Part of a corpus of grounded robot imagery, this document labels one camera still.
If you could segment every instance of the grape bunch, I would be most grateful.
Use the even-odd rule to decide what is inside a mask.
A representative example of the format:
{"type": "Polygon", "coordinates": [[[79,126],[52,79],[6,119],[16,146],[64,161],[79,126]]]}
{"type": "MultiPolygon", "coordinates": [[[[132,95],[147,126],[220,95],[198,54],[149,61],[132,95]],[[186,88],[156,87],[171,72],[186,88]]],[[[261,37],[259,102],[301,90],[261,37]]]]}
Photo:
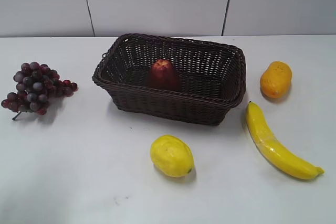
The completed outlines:
{"type": "Polygon", "coordinates": [[[21,71],[16,72],[13,79],[17,82],[17,92],[11,92],[1,106],[20,115],[22,112],[36,112],[39,115],[47,113],[49,98],[70,97],[78,89],[75,82],[60,81],[56,70],[48,65],[37,62],[23,63],[21,71]]]}

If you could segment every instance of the red apple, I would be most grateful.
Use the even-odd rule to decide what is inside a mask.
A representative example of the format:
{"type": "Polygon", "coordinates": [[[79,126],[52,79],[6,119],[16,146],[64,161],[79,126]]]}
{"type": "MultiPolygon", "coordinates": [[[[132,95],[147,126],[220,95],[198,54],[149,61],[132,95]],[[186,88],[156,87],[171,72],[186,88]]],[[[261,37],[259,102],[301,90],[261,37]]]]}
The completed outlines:
{"type": "Polygon", "coordinates": [[[151,67],[148,76],[150,88],[170,91],[180,90],[180,77],[175,67],[169,60],[157,60],[151,67]]]}

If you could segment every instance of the grape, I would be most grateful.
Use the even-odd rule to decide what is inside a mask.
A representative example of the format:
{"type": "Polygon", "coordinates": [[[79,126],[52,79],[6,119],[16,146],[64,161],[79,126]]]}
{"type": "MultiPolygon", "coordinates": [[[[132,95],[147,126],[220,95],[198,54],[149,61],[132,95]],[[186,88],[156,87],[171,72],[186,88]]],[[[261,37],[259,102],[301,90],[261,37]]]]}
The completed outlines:
{"type": "Polygon", "coordinates": [[[64,86],[68,87],[68,86],[71,85],[71,81],[69,81],[69,80],[64,80],[64,81],[63,81],[63,84],[64,84],[64,86]]]}
{"type": "Polygon", "coordinates": [[[30,68],[29,63],[23,63],[21,65],[21,69],[23,69],[23,68],[30,68]]]}
{"type": "Polygon", "coordinates": [[[37,98],[37,101],[41,103],[45,103],[48,101],[48,97],[45,94],[40,94],[37,98]]]}
{"type": "Polygon", "coordinates": [[[53,69],[53,70],[51,71],[51,74],[54,76],[54,75],[56,75],[56,74],[58,74],[58,73],[57,73],[57,71],[56,71],[55,69],[53,69]]]}
{"type": "Polygon", "coordinates": [[[37,63],[36,61],[33,61],[29,66],[30,66],[30,69],[33,71],[40,68],[40,64],[37,63]]]}
{"type": "Polygon", "coordinates": [[[24,84],[22,84],[22,83],[18,83],[16,85],[16,90],[17,91],[25,91],[25,89],[26,89],[26,86],[24,84]]]}
{"type": "Polygon", "coordinates": [[[60,84],[60,82],[59,82],[58,79],[56,79],[56,78],[52,78],[51,81],[53,82],[54,86],[56,86],[56,87],[58,87],[59,84],[60,84]]]}
{"type": "Polygon", "coordinates": [[[52,86],[50,89],[48,89],[48,97],[53,97],[56,94],[57,88],[55,86],[52,86]]]}
{"type": "Polygon", "coordinates": [[[36,91],[41,91],[43,89],[43,84],[41,82],[35,82],[33,84],[33,89],[36,91]]]}
{"type": "Polygon", "coordinates": [[[42,109],[38,110],[36,113],[39,114],[39,115],[45,115],[47,113],[47,109],[42,108],[42,109]]]}
{"type": "Polygon", "coordinates": [[[9,101],[6,99],[6,100],[3,100],[1,102],[1,106],[5,109],[8,109],[8,104],[9,104],[9,101]]]}
{"type": "Polygon", "coordinates": [[[27,112],[28,111],[27,106],[24,105],[24,104],[21,104],[18,109],[19,109],[20,112],[27,112]]]}
{"type": "Polygon", "coordinates": [[[73,91],[77,91],[77,89],[78,89],[77,83],[75,83],[75,82],[71,83],[71,89],[73,91]]]}
{"type": "Polygon", "coordinates": [[[31,75],[32,70],[29,67],[24,67],[21,72],[27,76],[31,75]]]}
{"type": "Polygon", "coordinates": [[[46,80],[49,80],[50,78],[44,74],[44,75],[42,76],[42,79],[46,81],[46,80]]]}
{"type": "Polygon", "coordinates": [[[33,84],[33,79],[32,77],[25,77],[23,78],[22,83],[26,86],[30,86],[33,84]]]}
{"type": "Polygon", "coordinates": [[[35,92],[35,90],[33,89],[33,87],[27,87],[26,91],[27,91],[27,93],[34,93],[35,92]]]}
{"type": "Polygon", "coordinates": [[[67,96],[67,97],[70,97],[74,94],[70,87],[63,88],[63,92],[64,92],[65,96],[67,96]]]}
{"type": "Polygon", "coordinates": [[[61,97],[63,96],[63,89],[61,87],[59,87],[57,90],[56,90],[56,97],[61,97]]]}
{"type": "Polygon", "coordinates": [[[34,101],[36,101],[36,99],[37,99],[37,94],[35,94],[35,93],[29,93],[27,95],[27,101],[28,102],[34,102],[34,101]]]}
{"type": "Polygon", "coordinates": [[[16,102],[17,102],[18,105],[24,104],[25,103],[25,98],[18,96],[16,102]]]}
{"type": "Polygon", "coordinates": [[[25,100],[25,98],[27,96],[26,91],[18,91],[16,94],[19,98],[22,98],[23,100],[25,100]]]}
{"type": "Polygon", "coordinates": [[[14,81],[22,82],[24,77],[25,77],[25,75],[21,71],[16,72],[16,74],[14,75],[14,81]]]}
{"type": "Polygon", "coordinates": [[[40,92],[38,92],[38,94],[45,94],[47,95],[48,94],[48,90],[43,88],[40,92]]]}
{"type": "Polygon", "coordinates": [[[51,69],[49,67],[41,67],[41,71],[43,74],[50,74],[51,69]]]}
{"type": "Polygon", "coordinates": [[[32,77],[36,80],[39,80],[42,77],[42,72],[41,70],[35,70],[33,73],[31,73],[32,77]]]}
{"type": "Polygon", "coordinates": [[[14,93],[14,92],[11,92],[7,95],[7,100],[9,102],[14,102],[14,101],[16,101],[16,99],[17,99],[17,94],[14,93]]]}
{"type": "Polygon", "coordinates": [[[30,109],[33,111],[38,111],[41,105],[37,102],[31,102],[29,105],[30,109]]]}
{"type": "Polygon", "coordinates": [[[11,111],[13,111],[13,112],[19,112],[19,110],[18,110],[18,105],[17,105],[17,103],[16,102],[10,102],[9,104],[8,104],[8,108],[11,110],[11,111]]]}
{"type": "Polygon", "coordinates": [[[51,89],[51,87],[53,86],[53,82],[51,80],[45,80],[44,81],[44,86],[47,88],[47,89],[51,89]]]}

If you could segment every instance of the banana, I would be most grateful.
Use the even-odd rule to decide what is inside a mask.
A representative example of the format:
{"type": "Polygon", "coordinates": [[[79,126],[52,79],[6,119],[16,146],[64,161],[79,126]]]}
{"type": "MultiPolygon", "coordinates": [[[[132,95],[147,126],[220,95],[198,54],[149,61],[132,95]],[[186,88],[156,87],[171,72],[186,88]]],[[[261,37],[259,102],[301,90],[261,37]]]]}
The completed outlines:
{"type": "Polygon", "coordinates": [[[294,155],[276,139],[257,104],[249,102],[246,110],[246,121],[257,148],[277,168],[303,180],[313,179],[324,173],[321,167],[315,167],[294,155]]]}

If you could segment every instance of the yellow lemon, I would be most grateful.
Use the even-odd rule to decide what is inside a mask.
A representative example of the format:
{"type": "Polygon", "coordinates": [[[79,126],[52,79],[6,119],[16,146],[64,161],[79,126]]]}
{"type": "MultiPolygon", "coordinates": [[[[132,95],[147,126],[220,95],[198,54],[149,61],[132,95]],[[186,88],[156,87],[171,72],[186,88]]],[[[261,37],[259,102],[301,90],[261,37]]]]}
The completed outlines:
{"type": "Polygon", "coordinates": [[[194,168],[190,148],[175,136],[164,135],[154,141],[151,147],[154,165],[165,175],[183,177],[194,168]]]}

